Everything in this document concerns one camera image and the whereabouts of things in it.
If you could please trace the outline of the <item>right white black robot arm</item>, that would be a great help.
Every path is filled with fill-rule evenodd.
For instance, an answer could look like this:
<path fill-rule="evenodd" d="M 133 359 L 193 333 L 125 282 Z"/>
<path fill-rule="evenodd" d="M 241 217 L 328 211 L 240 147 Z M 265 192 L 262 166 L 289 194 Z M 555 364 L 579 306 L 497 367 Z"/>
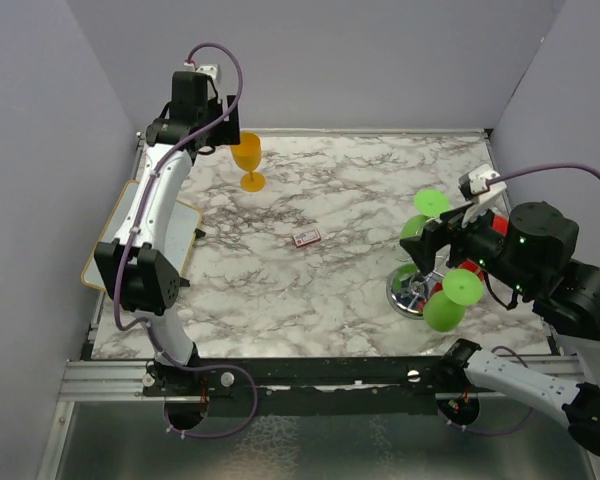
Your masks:
<path fill-rule="evenodd" d="M 577 353 L 590 379 L 558 379 L 461 339 L 438 364 L 441 383 L 452 391 L 475 386 L 515 399 L 553 418 L 600 457 L 600 267 L 574 259 L 578 224 L 545 202 L 516 206 L 506 233 L 493 228 L 491 211 L 464 224 L 467 211 L 443 213 L 420 234 L 402 239 L 401 247 L 424 274 L 433 271 L 437 252 L 448 247 L 452 272 L 469 260 L 510 287 Z"/>

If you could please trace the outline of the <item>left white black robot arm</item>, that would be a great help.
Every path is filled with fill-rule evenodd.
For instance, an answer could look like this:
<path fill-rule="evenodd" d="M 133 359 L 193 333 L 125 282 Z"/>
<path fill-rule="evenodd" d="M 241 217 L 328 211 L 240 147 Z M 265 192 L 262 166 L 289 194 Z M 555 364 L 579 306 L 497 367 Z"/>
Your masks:
<path fill-rule="evenodd" d="M 172 76 L 171 99 L 145 132 L 144 170 L 131 206 L 110 241 L 99 241 L 94 260 L 114 304 L 121 331 L 140 326 L 154 349 L 148 372 L 186 395 L 200 385 L 195 342 L 174 304 L 185 281 L 166 254 L 167 230 L 180 188 L 198 153 L 239 142 L 237 98 L 222 104 L 216 66 Z"/>

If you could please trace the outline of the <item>orange plastic wine glass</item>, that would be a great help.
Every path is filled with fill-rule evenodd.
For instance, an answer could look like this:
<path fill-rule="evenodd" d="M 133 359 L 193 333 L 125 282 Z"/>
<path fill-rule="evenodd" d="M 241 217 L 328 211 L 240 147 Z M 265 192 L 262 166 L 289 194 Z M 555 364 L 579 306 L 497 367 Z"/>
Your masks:
<path fill-rule="evenodd" d="M 261 140 L 252 132 L 241 132 L 239 143 L 230 147 L 234 163 L 245 172 L 240 184 L 250 193 L 262 190 L 266 185 L 265 177 L 257 172 L 261 162 Z"/>

